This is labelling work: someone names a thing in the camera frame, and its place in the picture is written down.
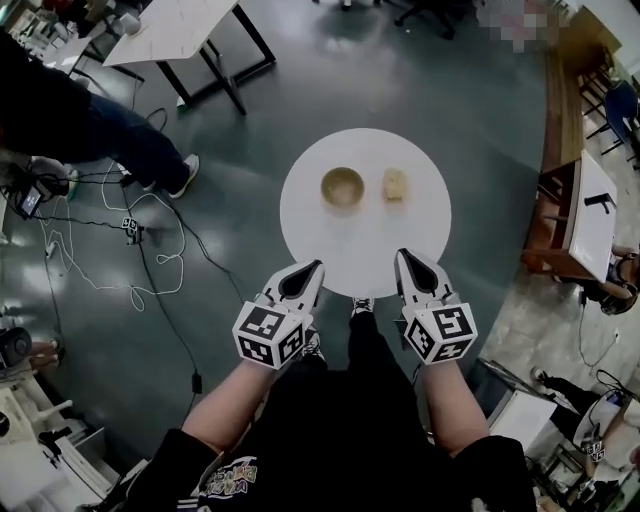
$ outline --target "gray floor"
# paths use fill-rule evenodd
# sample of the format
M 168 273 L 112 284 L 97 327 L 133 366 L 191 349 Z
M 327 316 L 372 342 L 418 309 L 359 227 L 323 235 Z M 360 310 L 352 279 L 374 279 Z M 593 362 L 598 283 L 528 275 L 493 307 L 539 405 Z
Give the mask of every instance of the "gray floor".
M 602 117 L 593 114 L 585 120 L 585 133 L 593 132 L 603 123 Z M 605 132 L 588 141 L 587 150 L 618 188 L 615 242 L 634 248 L 640 240 L 640 175 L 626 161 L 627 150 L 623 147 L 601 156 L 613 140 L 611 132 Z M 549 375 L 599 392 L 605 388 L 597 382 L 597 371 L 603 369 L 638 393 L 640 317 L 637 308 L 609 317 L 602 314 L 598 304 L 588 302 L 580 329 L 582 311 L 578 288 L 555 283 L 548 277 L 529 275 L 521 268 L 489 334 L 482 357 L 498 361 L 525 381 L 530 380 L 531 368 L 539 366 Z M 620 335 L 617 343 L 614 342 L 615 330 Z M 583 361 L 580 343 L 584 359 L 593 367 Z M 549 422 L 528 454 L 535 459 L 547 459 L 559 443 L 566 441 Z
M 354 127 L 409 139 L 431 157 L 449 188 L 453 222 L 441 263 L 472 304 L 480 330 L 468 364 L 516 273 L 529 223 L 544 132 L 542 57 L 514 54 L 509 44 L 490 40 L 473 16 L 448 42 L 429 15 L 411 19 L 404 29 L 395 27 L 400 9 L 390 4 L 357 4 L 346 14 L 334 1 L 245 0 L 242 5 L 278 58 L 271 72 L 242 86 L 246 118 L 224 95 L 178 115 L 176 94 L 158 69 L 132 67 L 147 78 L 137 91 L 136 110 L 146 115 L 166 107 L 165 133 L 183 154 L 201 157 L 200 175 L 178 203 L 187 222 L 211 255 L 240 276 L 248 298 L 292 262 L 280 232 L 279 198 L 288 170 L 308 146 Z M 258 57 L 232 17 L 212 39 L 231 71 Z M 129 79 L 86 69 L 113 98 L 131 104 Z M 176 63 L 175 69 L 190 87 L 210 80 L 197 60 Z M 137 185 L 128 191 L 131 199 L 139 193 Z M 122 205 L 117 189 L 107 190 L 107 198 Z M 50 213 L 46 206 L 43 210 Z M 100 188 L 91 185 L 78 190 L 71 214 L 122 220 L 104 209 Z M 135 214 L 144 225 L 160 228 L 159 245 L 145 247 L 158 287 L 174 287 L 177 263 L 158 267 L 152 260 L 179 244 L 175 219 L 151 202 Z M 65 223 L 56 227 L 68 229 Z M 5 229 L 14 244 L 2 249 L 4 302 L 34 338 L 45 338 L 53 334 L 54 317 L 40 226 L 9 216 Z M 147 285 L 138 249 L 127 247 L 121 232 L 74 225 L 73 239 L 76 260 L 97 283 Z M 190 399 L 191 367 L 183 348 L 152 297 L 145 296 L 146 311 L 138 313 L 126 291 L 94 291 L 77 271 L 65 273 L 58 257 L 50 268 L 68 355 L 47 378 L 90 421 L 151 454 L 165 430 L 179 424 Z M 165 303 L 195 353 L 205 389 L 211 389 L 238 362 L 231 326 L 239 302 L 193 239 L 183 288 L 165 296 Z M 317 325 L 335 367 L 346 365 L 349 313 L 350 299 L 323 294 Z M 417 360 L 401 352 L 391 322 L 399 314 L 397 298 L 377 303 L 381 330 L 410 372 Z

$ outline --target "black table frame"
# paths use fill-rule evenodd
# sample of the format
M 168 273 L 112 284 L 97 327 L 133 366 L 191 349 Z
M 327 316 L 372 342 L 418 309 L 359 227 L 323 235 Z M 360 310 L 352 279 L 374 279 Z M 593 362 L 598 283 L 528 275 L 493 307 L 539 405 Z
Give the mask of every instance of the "black table frame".
M 187 92 L 187 89 L 184 87 L 182 82 L 180 82 L 180 79 L 173 72 L 173 69 L 171 69 L 171 66 L 169 66 L 169 63 L 167 61 L 162 60 L 156 62 L 164 76 L 166 76 L 167 80 L 169 80 L 169 83 L 173 86 L 178 95 L 184 100 L 187 107 L 192 107 L 197 102 L 203 100 L 211 94 L 224 89 L 231 98 L 231 101 L 233 101 L 233 103 L 235 104 L 238 111 L 242 115 L 246 115 L 247 111 L 244 107 L 244 104 L 242 103 L 242 98 L 240 97 L 240 93 L 238 92 L 237 84 L 248 79 L 249 77 L 255 76 L 258 72 L 264 71 L 266 68 L 276 62 L 275 55 L 271 52 L 271 49 L 267 46 L 267 43 L 264 41 L 256 27 L 254 27 L 253 23 L 251 23 L 251 20 L 249 20 L 248 16 L 242 10 L 242 7 L 240 7 L 240 5 L 236 5 L 233 8 L 233 14 L 238 19 L 243 28 L 247 31 L 249 36 L 251 36 L 253 42 L 256 43 L 256 46 L 262 52 L 264 59 L 243 69 L 242 71 L 239 71 L 233 76 L 226 76 L 224 68 L 221 65 L 220 53 L 207 39 L 207 45 L 215 54 L 220 65 L 216 65 L 216 63 L 211 59 L 204 47 L 200 49 L 200 56 L 205 61 L 207 67 L 211 69 L 216 77 L 216 80 L 208 85 L 205 85 L 203 88 L 193 94 Z

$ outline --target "black and white fiducial marker cube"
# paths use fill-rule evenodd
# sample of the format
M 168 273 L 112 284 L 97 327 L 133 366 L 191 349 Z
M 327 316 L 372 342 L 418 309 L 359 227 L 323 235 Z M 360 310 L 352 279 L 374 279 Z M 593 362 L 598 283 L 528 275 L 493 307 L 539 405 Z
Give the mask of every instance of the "black and white fiducial marker cube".
M 469 304 L 418 309 L 404 332 L 425 364 L 460 359 L 478 337 Z
M 241 357 L 277 370 L 304 345 L 303 317 L 245 302 L 233 338 Z
M 592 454 L 589 455 L 589 457 L 591 457 L 591 460 L 593 462 L 600 462 L 602 459 L 604 459 L 604 455 L 605 455 L 605 450 L 603 448 L 599 452 L 593 452 Z

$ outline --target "electronic device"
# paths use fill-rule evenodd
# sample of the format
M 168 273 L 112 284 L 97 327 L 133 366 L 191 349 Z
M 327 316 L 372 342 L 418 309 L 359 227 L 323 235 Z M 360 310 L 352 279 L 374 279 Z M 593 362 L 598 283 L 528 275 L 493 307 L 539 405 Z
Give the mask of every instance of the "electronic device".
M 0 370 L 17 366 L 31 352 L 31 336 L 22 327 L 0 333 Z
M 400 249 L 395 257 L 398 294 L 404 301 L 404 339 L 424 364 L 460 359 L 478 337 L 469 304 L 460 302 L 447 273 L 428 257 Z M 240 357 L 279 369 L 304 346 L 324 280 L 319 260 L 276 272 L 233 326 Z
M 469 304 L 460 301 L 449 276 L 435 261 L 410 249 L 395 258 L 398 295 L 404 301 L 399 323 L 404 339 L 425 364 L 460 359 L 478 337 Z

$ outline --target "white sneaker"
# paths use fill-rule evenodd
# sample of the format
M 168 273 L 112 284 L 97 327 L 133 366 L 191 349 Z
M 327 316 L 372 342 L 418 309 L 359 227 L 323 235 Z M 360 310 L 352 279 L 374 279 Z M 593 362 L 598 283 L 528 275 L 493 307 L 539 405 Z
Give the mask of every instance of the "white sneaker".
M 538 393 L 548 394 L 549 389 L 544 385 L 544 381 L 549 378 L 547 372 L 545 372 L 542 368 L 534 366 L 531 368 L 531 380 L 533 381 L 533 389 L 535 389 Z
M 196 177 L 196 174 L 198 174 L 198 171 L 200 170 L 200 158 L 197 155 L 189 155 L 185 159 L 184 163 L 187 164 L 187 167 L 189 167 L 189 178 L 187 179 L 187 182 L 184 184 L 184 187 L 178 190 L 175 194 L 169 194 L 169 197 L 171 199 L 180 199 L 186 192 L 187 187 L 191 184 L 193 179 Z
M 305 337 L 307 338 L 307 342 L 300 351 L 300 359 L 304 356 L 318 356 L 324 361 L 324 355 L 320 352 L 320 335 L 318 331 L 313 327 L 309 327 L 305 333 Z
M 351 312 L 351 316 L 357 315 L 358 313 L 373 313 L 373 304 L 375 303 L 374 299 L 369 299 L 366 297 L 354 297 L 353 298 L 353 311 Z

